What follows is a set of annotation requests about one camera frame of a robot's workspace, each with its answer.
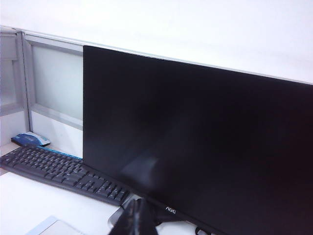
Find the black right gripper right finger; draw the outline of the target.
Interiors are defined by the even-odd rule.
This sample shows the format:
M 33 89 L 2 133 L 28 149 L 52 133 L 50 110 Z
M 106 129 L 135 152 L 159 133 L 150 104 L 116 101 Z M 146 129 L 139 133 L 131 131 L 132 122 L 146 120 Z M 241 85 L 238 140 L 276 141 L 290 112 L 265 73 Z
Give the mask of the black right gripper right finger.
M 150 204 L 141 199 L 140 206 L 140 234 L 141 235 L 158 235 L 154 222 L 154 214 Z

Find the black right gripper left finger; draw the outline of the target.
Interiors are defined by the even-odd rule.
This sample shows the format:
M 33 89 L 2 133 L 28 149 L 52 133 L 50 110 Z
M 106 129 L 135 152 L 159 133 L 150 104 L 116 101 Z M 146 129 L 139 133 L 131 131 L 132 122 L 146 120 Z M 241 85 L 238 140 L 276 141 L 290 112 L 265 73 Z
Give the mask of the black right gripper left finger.
M 140 200 L 133 199 L 122 212 L 109 235 L 139 235 L 140 207 Z

